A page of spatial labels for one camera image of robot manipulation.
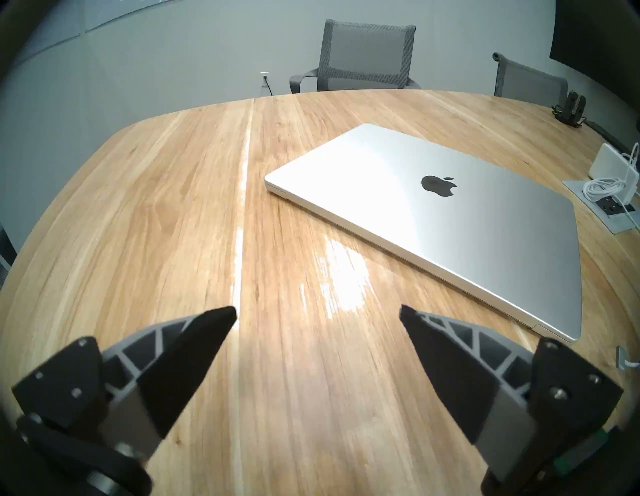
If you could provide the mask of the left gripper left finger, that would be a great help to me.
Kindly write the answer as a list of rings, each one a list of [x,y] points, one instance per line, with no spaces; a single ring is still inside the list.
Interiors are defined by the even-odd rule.
[[[198,390],[237,320],[233,306],[150,325],[101,350],[85,335],[12,386],[25,417],[150,458]]]

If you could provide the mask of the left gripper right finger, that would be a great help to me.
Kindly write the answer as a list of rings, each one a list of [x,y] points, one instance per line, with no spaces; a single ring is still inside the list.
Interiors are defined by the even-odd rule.
[[[623,389],[555,338],[529,351],[499,332],[403,305],[441,403],[486,463],[485,480],[567,476],[607,441]]]

